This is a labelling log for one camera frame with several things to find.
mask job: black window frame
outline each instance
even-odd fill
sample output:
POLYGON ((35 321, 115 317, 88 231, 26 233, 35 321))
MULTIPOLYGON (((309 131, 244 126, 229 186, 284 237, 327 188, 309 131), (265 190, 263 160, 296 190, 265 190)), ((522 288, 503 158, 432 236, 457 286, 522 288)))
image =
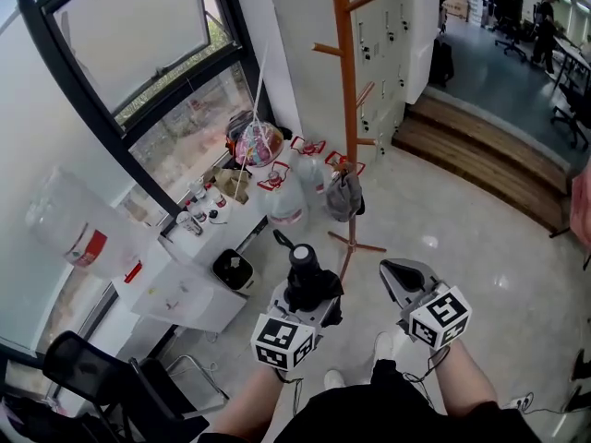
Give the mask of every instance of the black window frame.
MULTIPOLYGON (((137 185, 168 213, 168 219, 174 219, 184 207, 179 206, 177 200, 166 194, 129 150, 186 97, 236 63, 240 63, 242 67, 250 93, 256 92, 259 81, 259 63, 248 35, 247 24, 242 15, 239 1, 216 0, 220 7, 223 24, 232 37, 232 41, 198 62, 182 77, 171 81, 151 97, 124 122, 125 130, 115 120, 123 106, 111 114, 82 73, 55 22, 53 13, 69 1, 17 0, 17 3, 18 10, 37 51, 80 118, 137 185)), ((259 97, 258 112, 259 117, 275 123, 264 84, 259 97)), ((168 234, 172 226, 174 226, 174 222, 169 222, 163 230, 163 234, 168 234)), ((5 373, 2 371, 6 368, 6 360, 38 369, 42 368, 44 354, 37 353, 35 350, 31 351, 33 355, 28 355, 0 343, 0 388, 4 381, 5 373)))

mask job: blue floor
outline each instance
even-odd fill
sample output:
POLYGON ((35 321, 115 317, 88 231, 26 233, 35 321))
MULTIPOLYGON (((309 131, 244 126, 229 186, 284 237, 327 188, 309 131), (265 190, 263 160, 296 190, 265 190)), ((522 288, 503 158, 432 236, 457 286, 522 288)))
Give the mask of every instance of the blue floor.
MULTIPOLYGON (((575 171, 582 170, 588 158, 588 151, 582 152, 583 143, 579 141, 576 149, 571 148, 568 126, 553 126, 549 121, 555 105, 565 106, 560 89, 552 91, 554 82, 544 70, 528 62, 522 64, 515 53, 504 55, 502 48, 494 44, 498 38, 504 39, 499 33, 449 17, 447 33, 441 40, 452 47, 455 77, 447 88, 435 87, 524 130, 575 171)), ((521 46, 531 54, 531 44, 521 46)), ((559 71, 555 63, 556 74, 559 71)))

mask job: tile floor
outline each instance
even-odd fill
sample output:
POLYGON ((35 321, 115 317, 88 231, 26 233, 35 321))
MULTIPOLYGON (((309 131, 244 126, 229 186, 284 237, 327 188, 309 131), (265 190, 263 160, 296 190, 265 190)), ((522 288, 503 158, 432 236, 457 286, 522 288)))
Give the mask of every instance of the tile floor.
MULTIPOLYGON (((407 257, 428 263, 448 283, 461 287, 474 309, 464 342, 501 403, 534 391, 532 408, 559 409, 573 388, 568 375, 575 352, 591 342, 585 323, 591 317, 591 271, 582 271, 584 251, 576 241, 568 235, 550 240, 548 232, 517 210, 394 148, 361 180, 368 209, 359 217, 358 240, 387 247, 388 253, 353 256, 344 280, 343 322, 326 329, 319 349, 294 372, 305 379, 300 408, 323 390, 323 376, 330 368, 340 369, 349 383, 368 380, 375 337, 383 330, 392 335, 398 331, 398 308, 381 283, 378 265, 383 257, 407 257)), ((326 231, 345 233, 346 224, 320 214, 312 218, 301 239, 315 247, 322 267, 339 271, 345 249, 326 231)), ((165 358, 191 353, 204 365, 215 361, 215 379, 231 395, 255 366, 250 334, 272 288, 288 271, 286 250, 274 245, 271 228, 245 256, 262 275, 259 292, 217 342, 189 330, 165 358)), ((403 343, 397 354, 400 368, 422 375, 428 350, 423 344, 403 343)), ((189 398, 199 394, 193 372, 177 379, 189 398)), ((440 410, 434 377, 428 378, 427 388, 440 410)), ((289 421, 293 392, 292 387, 284 389, 265 441, 273 441, 289 421)), ((573 431, 586 417, 569 415, 562 432, 573 431)), ((550 413, 527 416, 544 441, 550 441, 560 419, 550 413)))
MULTIPOLYGON (((549 121, 555 105, 565 109, 568 105, 560 89, 553 90, 554 81, 544 70, 533 68, 529 63, 522 64, 515 53, 504 55, 503 48, 494 44, 496 39, 506 41, 498 32, 492 33, 454 17, 448 18, 447 33, 440 39, 452 47, 455 77, 446 89, 434 87, 524 130, 574 169, 585 167, 588 152, 581 151, 582 143, 579 142, 578 149, 572 149, 568 127, 553 126, 549 121)), ((531 54, 533 44, 522 43, 520 47, 531 54)), ((558 63, 554 66, 558 75, 558 63)))

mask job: wooden coat rack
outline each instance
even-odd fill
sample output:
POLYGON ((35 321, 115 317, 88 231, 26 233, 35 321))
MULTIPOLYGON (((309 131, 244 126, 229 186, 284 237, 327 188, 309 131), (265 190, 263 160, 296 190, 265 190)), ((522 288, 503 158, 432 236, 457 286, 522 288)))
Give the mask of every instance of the wooden coat rack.
MULTIPOLYGON (((357 137, 357 108, 371 93, 375 87, 373 82, 369 82, 359 96, 356 96, 355 81, 355 51, 353 46, 353 30, 351 25, 351 12, 357 10, 374 0, 332 0, 334 4, 334 16, 336 18, 336 30, 339 39, 339 47, 335 48, 326 44, 314 43, 314 51, 335 55, 341 58, 341 76, 343 78, 343 100, 344 100, 344 131, 346 135, 347 161, 357 166, 357 146, 370 145, 376 146, 376 140, 370 138, 357 137)), ((347 266, 351 255, 357 248, 367 249, 385 253, 386 249, 371 245, 360 245, 356 241, 356 216, 349 221, 349 239, 343 238, 339 234, 329 232, 329 236, 347 244, 347 256, 344 260, 341 270, 341 281, 347 271, 347 266)))

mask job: shoe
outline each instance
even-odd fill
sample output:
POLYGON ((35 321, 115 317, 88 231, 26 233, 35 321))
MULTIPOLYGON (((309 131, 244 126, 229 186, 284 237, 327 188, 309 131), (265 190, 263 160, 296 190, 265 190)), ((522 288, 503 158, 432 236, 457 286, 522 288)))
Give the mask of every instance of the shoe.
POLYGON ((580 349, 574 358, 570 380, 573 382, 574 380, 587 379, 588 377, 591 377, 591 363, 585 362, 585 350, 580 349))
POLYGON ((331 369, 328 373, 324 375, 324 390, 338 389, 344 387, 346 387, 346 385, 344 384, 343 375, 336 369, 331 369))
POLYGON ((565 412, 565 413, 572 412, 574 410, 582 408, 577 402, 580 393, 581 393, 581 386, 577 386, 576 389, 573 390, 573 393, 571 394, 571 397, 569 397, 569 400, 567 400, 567 402, 562 407, 563 412, 565 412))
POLYGON ((376 342, 373 348, 373 365, 375 366, 379 359, 390 359, 392 360, 393 342, 390 333, 383 331, 376 338, 376 342))

